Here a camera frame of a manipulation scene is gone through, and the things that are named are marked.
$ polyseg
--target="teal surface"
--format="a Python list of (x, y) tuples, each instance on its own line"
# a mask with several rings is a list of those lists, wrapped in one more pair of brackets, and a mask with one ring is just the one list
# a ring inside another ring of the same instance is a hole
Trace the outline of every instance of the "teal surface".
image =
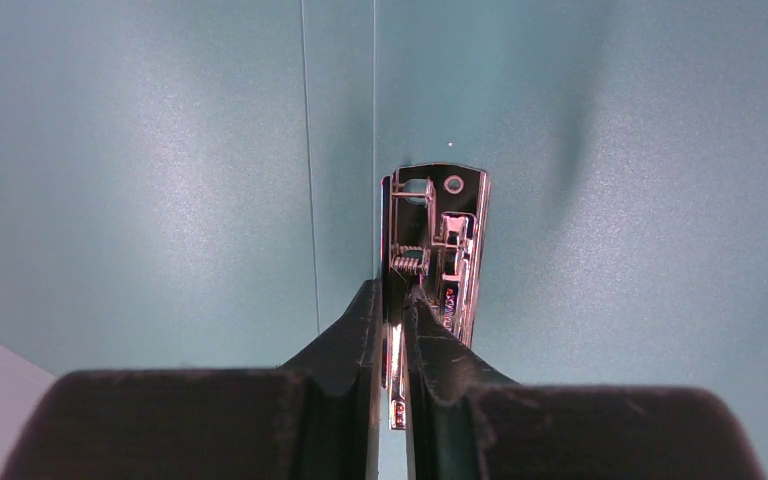
[(768, 2), (2, 0), (0, 343), (281, 362), (431, 161), (493, 177), (480, 355), (710, 388), (768, 471)]

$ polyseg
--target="coil spring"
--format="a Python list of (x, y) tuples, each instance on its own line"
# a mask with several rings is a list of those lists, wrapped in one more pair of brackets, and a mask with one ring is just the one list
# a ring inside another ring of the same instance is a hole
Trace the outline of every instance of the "coil spring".
[[(393, 269), (410, 275), (419, 275), (422, 273), (423, 260), (425, 259), (425, 249), (414, 245), (396, 245), (394, 249), (398, 255), (393, 258), (391, 266)], [(407, 257), (408, 252), (421, 252), (420, 257)]]

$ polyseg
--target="shiny metal object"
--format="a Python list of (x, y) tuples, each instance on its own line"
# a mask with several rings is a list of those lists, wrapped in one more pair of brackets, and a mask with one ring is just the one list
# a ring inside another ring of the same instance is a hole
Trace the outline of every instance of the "shiny metal object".
[(474, 168), (432, 163), (401, 167), (381, 186), (381, 276), (388, 322), (382, 384), (390, 428), (403, 430), (405, 296), (420, 285), (437, 321), (471, 346), (490, 177)]

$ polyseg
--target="round hole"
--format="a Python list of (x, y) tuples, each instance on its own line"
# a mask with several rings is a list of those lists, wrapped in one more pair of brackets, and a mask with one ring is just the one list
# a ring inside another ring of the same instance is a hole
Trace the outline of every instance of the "round hole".
[(463, 190), (463, 180), (461, 180), (461, 177), (457, 175), (452, 175), (446, 179), (446, 182), (443, 183), (443, 186), (446, 187), (447, 192), (453, 195), (458, 194), (461, 193), (461, 190)]

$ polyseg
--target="chrome clip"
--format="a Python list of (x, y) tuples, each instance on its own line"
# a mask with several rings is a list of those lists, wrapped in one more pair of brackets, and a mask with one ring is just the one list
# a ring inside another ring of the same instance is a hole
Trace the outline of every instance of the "chrome clip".
[(381, 277), (389, 327), (382, 384), (390, 429), (404, 430), (405, 296), (420, 285), (437, 321), (472, 345), (490, 177), (474, 168), (432, 163), (398, 168), (381, 187)]

